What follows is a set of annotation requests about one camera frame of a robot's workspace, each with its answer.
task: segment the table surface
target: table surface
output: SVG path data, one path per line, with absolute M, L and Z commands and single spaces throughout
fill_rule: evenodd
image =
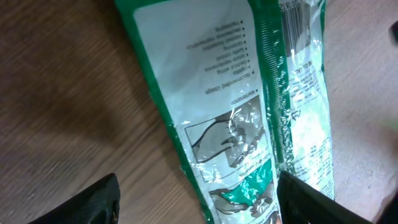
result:
M 2 1 L 0 223 L 114 172 L 120 223 L 203 223 L 112 1 Z M 328 2 L 336 201 L 375 219 L 397 186 L 396 0 Z

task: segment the crinkled plastic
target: crinkled plastic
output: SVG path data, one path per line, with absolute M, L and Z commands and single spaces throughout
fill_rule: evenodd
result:
M 116 4 L 207 223 L 281 223 L 279 170 L 334 197 L 324 1 Z

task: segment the plastic wrapper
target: plastic wrapper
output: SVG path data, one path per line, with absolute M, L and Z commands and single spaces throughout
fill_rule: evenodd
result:
M 324 2 L 116 4 L 207 223 L 281 223 L 281 169 L 333 189 Z

